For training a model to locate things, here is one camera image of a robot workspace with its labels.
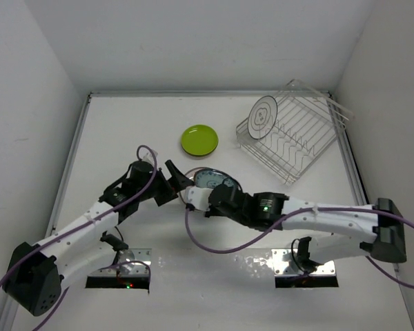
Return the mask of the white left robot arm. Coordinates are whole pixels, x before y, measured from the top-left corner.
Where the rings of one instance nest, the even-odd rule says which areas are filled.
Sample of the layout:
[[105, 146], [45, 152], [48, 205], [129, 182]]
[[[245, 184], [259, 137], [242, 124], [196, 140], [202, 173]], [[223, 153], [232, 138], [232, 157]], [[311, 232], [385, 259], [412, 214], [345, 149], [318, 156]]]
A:
[[161, 206], [194, 184], [172, 161], [165, 165], [169, 179], [147, 161], [131, 163], [126, 173], [75, 221], [35, 244], [17, 246], [1, 286], [3, 291], [38, 317], [72, 283], [112, 265], [129, 246], [110, 234], [111, 229], [135, 213], [142, 201], [153, 199]]

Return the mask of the dark brown patterned plate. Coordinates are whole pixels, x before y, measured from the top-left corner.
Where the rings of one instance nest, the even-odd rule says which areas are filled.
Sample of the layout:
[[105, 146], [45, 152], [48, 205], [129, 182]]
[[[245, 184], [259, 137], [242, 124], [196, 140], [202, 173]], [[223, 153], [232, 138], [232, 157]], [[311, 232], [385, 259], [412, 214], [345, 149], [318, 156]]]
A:
[[189, 158], [189, 159], [193, 159], [193, 160], [202, 160], [202, 159], [206, 159], [206, 158], [208, 158], [208, 157], [213, 156], [213, 155], [216, 153], [216, 150], [213, 150], [212, 152], [207, 153], [207, 154], [191, 154], [191, 153], [187, 152], [186, 150], [182, 150], [182, 151], [183, 151], [183, 154], [184, 154], [187, 158]]

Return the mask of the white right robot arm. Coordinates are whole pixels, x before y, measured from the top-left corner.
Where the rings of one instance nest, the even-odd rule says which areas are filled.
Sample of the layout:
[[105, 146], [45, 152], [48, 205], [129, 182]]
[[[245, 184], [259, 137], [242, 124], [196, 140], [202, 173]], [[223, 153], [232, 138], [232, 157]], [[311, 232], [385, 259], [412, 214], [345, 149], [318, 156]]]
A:
[[298, 268], [313, 272], [327, 261], [365, 256], [387, 263], [406, 262], [401, 213], [390, 199], [374, 205], [338, 206], [312, 203], [274, 192], [250, 195], [220, 184], [192, 195], [196, 208], [206, 217], [228, 217], [248, 228], [314, 230], [320, 239], [299, 240], [294, 256]]

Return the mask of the lime green plate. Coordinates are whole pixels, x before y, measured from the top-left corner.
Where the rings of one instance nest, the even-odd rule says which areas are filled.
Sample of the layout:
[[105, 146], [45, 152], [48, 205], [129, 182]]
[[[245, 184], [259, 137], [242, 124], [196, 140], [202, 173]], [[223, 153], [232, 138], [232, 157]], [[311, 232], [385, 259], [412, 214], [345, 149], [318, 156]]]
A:
[[216, 150], [219, 137], [210, 126], [197, 124], [185, 129], [181, 135], [182, 150], [191, 154], [207, 154]]

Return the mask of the white plate orange sunburst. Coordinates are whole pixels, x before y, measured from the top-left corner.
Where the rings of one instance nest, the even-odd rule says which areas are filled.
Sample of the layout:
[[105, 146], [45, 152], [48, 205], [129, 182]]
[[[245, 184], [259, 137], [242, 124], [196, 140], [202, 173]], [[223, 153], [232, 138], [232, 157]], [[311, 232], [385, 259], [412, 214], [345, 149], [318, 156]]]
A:
[[[197, 172], [197, 171], [199, 171], [199, 170], [205, 170], [206, 169], [206, 167], [203, 167], [203, 166], [200, 166], [200, 167], [195, 167], [195, 168], [192, 168], [192, 169], [189, 169], [184, 175], [186, 176], [186, 177], [188, 177], [190, 180], [193, 180], [193, 177], [194, 177], [194, 175], [195, 175], [195, 173]], [[186, 201], [185, 201], [185, 199], [184, 199], [184, 191], [182, 190], [181, 192], [179, 192], [178, 193], [178, 195], [179, 195], [179, 199], [180, 199], [180, 201], [183, 203], [183, 204], [185, 204], [186, 203]]]

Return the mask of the blue floral patterned plate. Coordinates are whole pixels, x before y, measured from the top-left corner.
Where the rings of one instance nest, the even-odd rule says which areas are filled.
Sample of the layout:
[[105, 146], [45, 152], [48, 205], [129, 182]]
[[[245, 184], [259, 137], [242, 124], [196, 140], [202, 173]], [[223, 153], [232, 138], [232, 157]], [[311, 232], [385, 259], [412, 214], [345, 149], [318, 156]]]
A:
[[242, 190], [238, 180], [221, 170], [212, 168], [202, 168], [201, 170], [197, 170], [193, 175], [193, 181], [199, 188], [214, 189], [217, 186], [224, 184], [228, 187], [235, 187], [238, 190]]

